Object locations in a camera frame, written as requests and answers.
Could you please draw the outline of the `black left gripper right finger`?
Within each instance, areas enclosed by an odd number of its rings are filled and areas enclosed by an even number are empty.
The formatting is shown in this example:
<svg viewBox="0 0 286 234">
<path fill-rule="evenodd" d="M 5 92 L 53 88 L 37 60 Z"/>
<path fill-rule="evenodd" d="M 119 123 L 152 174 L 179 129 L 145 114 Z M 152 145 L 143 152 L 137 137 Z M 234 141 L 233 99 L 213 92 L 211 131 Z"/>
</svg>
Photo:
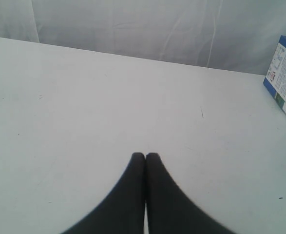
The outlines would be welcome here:
<svg viewBox="0 0 286 234">
<path fill-rule="evenodd" d="M 159 154 L 146 155 L 146 205 L 151 234 L 231 234 L 178 187 Z"/>
</svg>

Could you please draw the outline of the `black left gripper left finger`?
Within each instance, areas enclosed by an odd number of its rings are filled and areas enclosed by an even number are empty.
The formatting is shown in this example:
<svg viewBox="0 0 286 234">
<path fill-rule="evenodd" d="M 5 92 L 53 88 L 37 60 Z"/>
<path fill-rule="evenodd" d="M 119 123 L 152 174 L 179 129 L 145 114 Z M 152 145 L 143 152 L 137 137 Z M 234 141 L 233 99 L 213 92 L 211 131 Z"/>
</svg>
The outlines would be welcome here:
<svg viewBox="0 0 286 234">
<path fill-rule="evenodd" d="M 67 234 L 142 234 L 145 217 L 145 156 L 133 153 L 109 194 Z"/>
</svg>

